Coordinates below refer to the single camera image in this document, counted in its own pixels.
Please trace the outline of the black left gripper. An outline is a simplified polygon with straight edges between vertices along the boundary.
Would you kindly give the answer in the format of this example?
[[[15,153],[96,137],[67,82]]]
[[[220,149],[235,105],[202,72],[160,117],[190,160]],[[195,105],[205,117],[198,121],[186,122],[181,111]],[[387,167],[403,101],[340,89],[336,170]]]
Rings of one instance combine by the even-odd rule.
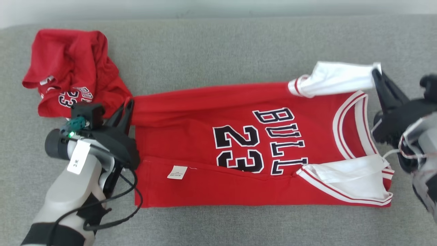
[[[126,168],[136,170],[140,164],[135,139],[129,137],[134,101],[127,99],[108,119],[108,126],[87,128],[87,136],[97,142],[98,150],[111,154]]]

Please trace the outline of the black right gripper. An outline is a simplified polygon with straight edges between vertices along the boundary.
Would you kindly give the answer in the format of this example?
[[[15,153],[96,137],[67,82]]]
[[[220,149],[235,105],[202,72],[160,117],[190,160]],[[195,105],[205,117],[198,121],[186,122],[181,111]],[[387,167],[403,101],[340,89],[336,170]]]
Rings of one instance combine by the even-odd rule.
[[[373,69],[371,73],[382,112],[379,124],[372,131],[376,142],[398,144],[401,134],[408,126],[437,112],[437,103],[425,99],[409,100],[384,72]]]

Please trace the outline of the red Bulls jersey white sleeves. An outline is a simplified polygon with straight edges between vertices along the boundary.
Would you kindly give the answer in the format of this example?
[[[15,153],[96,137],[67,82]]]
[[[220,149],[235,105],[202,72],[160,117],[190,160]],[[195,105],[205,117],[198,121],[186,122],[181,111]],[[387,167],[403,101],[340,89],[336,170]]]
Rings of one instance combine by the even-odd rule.
[[[291,81],[136,97],[136,205],[389,207],[394,171],[367,119],[373,70],[319,61]]]

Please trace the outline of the red Bulls basketball shorts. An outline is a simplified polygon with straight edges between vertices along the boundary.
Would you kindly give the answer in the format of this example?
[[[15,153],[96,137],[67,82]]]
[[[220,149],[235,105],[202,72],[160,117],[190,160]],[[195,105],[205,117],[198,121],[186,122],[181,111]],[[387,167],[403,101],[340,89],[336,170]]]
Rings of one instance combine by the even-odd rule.
[[[37,89],[38,114],[47,118],[70,118],[71,107],[80,102],[103,104],[109,118],[132,97],[100,31],[39,30],[22,84]]]

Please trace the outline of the grey fabric sofa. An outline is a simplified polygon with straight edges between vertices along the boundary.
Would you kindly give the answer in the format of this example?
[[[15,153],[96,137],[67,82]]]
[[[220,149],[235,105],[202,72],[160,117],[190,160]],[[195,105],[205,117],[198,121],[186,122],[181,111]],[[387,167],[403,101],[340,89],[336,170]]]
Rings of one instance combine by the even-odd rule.
[[[437,73],[437,15],[71,22],[0,30],[0,246],[19,246],[67,165],[45,138],[64,119],[39,117],[22,86],[43,28],[99,30],[134,95],[200,86],[289,81],[317,61],[380,62],[411,98]],[[437,246],[437,225],[394,155],[389,208],[334,206],[142,209],[97,233],[95,246]]]

